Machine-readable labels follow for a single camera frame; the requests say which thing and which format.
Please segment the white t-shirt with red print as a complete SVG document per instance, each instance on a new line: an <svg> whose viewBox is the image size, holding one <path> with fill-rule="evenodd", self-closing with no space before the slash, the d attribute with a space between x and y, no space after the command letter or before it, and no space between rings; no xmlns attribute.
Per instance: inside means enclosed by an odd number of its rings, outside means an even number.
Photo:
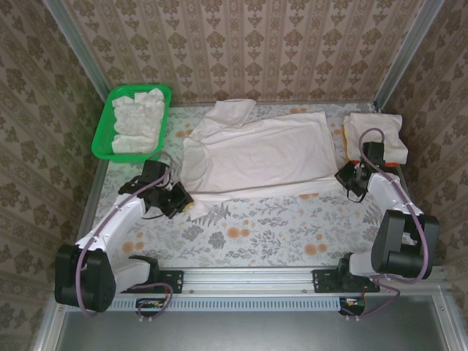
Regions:
<svg viewBox="0 0 468 351"><path fill-rule="evenodd" d="M255 105L250 99L217 102L185 137L180 179L194 200L190 219L227 200L339 188L324 111L248 121Z"/></svg>

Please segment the crumpled white t-shirts pile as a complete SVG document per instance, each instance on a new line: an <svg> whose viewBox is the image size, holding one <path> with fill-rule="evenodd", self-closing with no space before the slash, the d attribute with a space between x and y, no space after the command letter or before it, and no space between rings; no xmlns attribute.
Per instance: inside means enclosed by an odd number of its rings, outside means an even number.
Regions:
<svg viewBox="0 0 468 351"><path fill-rule="evenodd" d="M165 98L159 88L137 92L134 97L112 101L116 136L112 142L115 154L149 154L159 142Z"/></svg>

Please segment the folded white t-shirt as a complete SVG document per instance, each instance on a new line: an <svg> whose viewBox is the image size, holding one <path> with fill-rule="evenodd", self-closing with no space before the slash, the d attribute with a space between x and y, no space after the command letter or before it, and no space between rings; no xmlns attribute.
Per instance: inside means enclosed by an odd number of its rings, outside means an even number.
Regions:
<svg viewBox="0 0 468 351"><path fill-rule="evenodd" d="M361 155L358 149L360 136L368 129L378 128L384 134L384 160L404 165L407 162L408 150L399 137L402 126L402 116L384 113L351 113L344 118L344 124L349 123L355 133L355 161Z"/></svg>

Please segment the green plastic basket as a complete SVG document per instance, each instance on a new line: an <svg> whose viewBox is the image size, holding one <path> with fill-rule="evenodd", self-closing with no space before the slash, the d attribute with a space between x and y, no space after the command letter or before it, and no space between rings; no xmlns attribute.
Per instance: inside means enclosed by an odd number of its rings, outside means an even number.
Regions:
<svg viewBox="0 0 468 351"><path fill-rule="evenodd" d="M165 109L159 128L159 136L157 138L156 148L146 154L115 154L112 148L112 142L117 135L114 129L116 117L112 101L120 97L134 98L136 93L148 93L150 90L157 88L164 96ZM161 84L137 84L137 85L122 85L114 88L107 96L105 106L102 111L99 123L97 125L94 139L91 144L91 150L95 157L99 159L109 160L115 163L144 163L152 154L162 150L165 139L165 131L167 125L167 117L169 114L170 103L172 99L172 91L168 86Z"/></svg>

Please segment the floral table cover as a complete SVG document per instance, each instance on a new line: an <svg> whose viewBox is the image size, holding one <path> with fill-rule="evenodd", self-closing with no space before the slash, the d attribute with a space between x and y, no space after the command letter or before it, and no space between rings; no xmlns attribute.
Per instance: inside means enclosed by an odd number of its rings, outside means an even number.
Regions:
<svg viewBox="0 0 468 351"><path fill-rule="evenodd" d="M170 109L163 150L175 160L174 177L180 172L182 141L210 109L211 106ZM341 130L344 117L353 112L374 112L370 102L257 104L246 122L321 110L326 115L340 168L346 155ZM118 189L141 170L142 165L109 163L94 225L110 210ZM119 262L133 254L155 257L164 268L336 265L345 253L371 249L382 211L371 195L362 203L349 201L342 187L289 197L230 200L194 221L186 214L174 219L139 219L119 237L113 257Z"/></svg>

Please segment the black connector board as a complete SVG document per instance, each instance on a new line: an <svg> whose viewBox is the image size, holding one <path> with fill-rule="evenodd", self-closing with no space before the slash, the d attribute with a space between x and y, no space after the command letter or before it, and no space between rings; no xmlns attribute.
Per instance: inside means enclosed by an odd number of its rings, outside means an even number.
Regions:
<svg viewBox="0 0 468 351"><path fill-rule="evenodd" d="M339 313L344 316L361 316L364 313L366 302L364 298L340 298Z"/></svg>
<svg viewBox="0 0 468 351"><path fill-rule="evenodd" d="M141 298L135 301L136 313L139 317L154 318L164 307L165 298Z"/></svg>

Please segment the grey metal panel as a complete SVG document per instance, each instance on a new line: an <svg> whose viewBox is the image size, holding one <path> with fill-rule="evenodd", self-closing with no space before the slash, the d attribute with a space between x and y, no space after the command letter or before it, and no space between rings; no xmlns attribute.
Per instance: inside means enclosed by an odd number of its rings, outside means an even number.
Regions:
<svg viewBox="0 0 468 351"><path fill-rule="evenodd" d="M51 303L33 351L468 351L450 295L403 296L359 320L337 312L132 312L87 318Z"/></svg>

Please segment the aluminium table side rail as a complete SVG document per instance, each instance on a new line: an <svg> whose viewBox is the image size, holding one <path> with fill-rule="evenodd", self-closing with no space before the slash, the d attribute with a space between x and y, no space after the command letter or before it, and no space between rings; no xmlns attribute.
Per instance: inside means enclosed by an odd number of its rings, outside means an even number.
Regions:
<svg viewBox="0 0 468 351"><path fill-rule="evenodd" d="M94 218L96 216L97 208L99 205L99 199L102 193L102 187L105 182L105 176L109 165L108 160L99 160L96 173L94 176L93 184L88 196L83 218L80 223L78 230L77 241L88 235L88 233L94 227Z"/></svg>
<svg viewBox="0 0 468 351"><path fill-rule="evenodd" d="M377 142L384 144L383 132L379 129L374 134ZM379 273L411 279L420 275L424 279L434 261L439 222L415 204L399 166L378 167L369 181L369 190L384 211L371 264Z"/></svg>

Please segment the left black mount plate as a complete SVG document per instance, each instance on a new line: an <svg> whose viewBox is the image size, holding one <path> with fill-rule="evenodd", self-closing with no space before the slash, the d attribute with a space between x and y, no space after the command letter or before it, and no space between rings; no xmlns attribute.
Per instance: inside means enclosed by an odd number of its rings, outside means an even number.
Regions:
<svg viewBox="0 0 468 351"><path fill-rule="evenodd" d="M170 285L173 288L175 294L182 293L183 283L184 283L184 272L175 271L175 270L162 270L159 271L156 275L151 275L144 283L138 284L138 286L149 285L154 283L165 283ZM145 288L130 288L124 290L123 293L155 293L163 294L169 293L168 287L145 287Z"/></svg>

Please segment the black mount plate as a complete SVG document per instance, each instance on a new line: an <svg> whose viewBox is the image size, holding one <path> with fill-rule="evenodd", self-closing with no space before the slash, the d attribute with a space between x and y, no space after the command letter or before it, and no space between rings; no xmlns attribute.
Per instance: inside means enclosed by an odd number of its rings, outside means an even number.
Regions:
<svg viewBox="0 0 468 351"><path fill-rule="evenodd" d="M312 271L316 293L378 293L380 287L363 276L355 276L337 269Z"/></svg>
<svg viewBox="0 0 468 351"><path fill-rule="evenodd" d="M173 288L175 294L182 293L183 283L184 283L184 272L175 271L175 270L162 270L159 271L156 275L151 275L144 283L138 284L138 286L149 285L154 283L165 283L170 285ZM169 293L168 287L145 287L145 288L130 288L124 290L123 293L155 293L163 294Z"/></svg>

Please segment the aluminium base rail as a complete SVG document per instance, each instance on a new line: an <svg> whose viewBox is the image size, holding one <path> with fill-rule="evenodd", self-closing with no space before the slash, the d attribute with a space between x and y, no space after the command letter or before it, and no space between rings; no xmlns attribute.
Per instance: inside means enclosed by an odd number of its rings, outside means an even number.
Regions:
<svg viewBox="0 0 468 351"><path fill-rule="evenodd" d="M175 270L184 272L184 283L180 294L294 294L316 293L312 271L332 268L200 268ZM82 271L65 266L56 269L55 298L58 303L77 306L81 299L87 309L103 309L117 295L168 295L173 288L165 283L138 286L151 275L162 271L156 265L135 261L120 271L112 271L107 263L89 264ZM168 287L169 293L123 293L130 288Z"/></svg>

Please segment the aluminium frame post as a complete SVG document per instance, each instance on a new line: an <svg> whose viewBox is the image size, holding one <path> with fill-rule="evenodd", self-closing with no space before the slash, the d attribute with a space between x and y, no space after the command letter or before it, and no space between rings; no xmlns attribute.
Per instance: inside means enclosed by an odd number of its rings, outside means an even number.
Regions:
<svg viewBox="0 0 468 351"><path fill-rule="evenodd" d="M43 0L43 2L104 102L110 92L110 86L78 28L78 22L72 18L72 13L67 9L64 0Z"/></svg>
<svg viewBox="0 0 468 351"><path fill-rule="evenodd" d="M376 112L380 112L386 106L438 12L442 8L444 1L423 0L421 8L373 100Z"/></svg>

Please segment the right black mount plate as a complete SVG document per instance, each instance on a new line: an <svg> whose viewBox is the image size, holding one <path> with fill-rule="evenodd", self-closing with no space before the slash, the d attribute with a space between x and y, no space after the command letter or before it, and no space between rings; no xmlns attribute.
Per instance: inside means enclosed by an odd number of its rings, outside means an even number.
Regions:
<svg viewBox="0 0 468 351"><path fill-rule="evenodd" d="M337 269L312 271L316 293L378 293L380 287L363 276L355 276Z"/></svg>

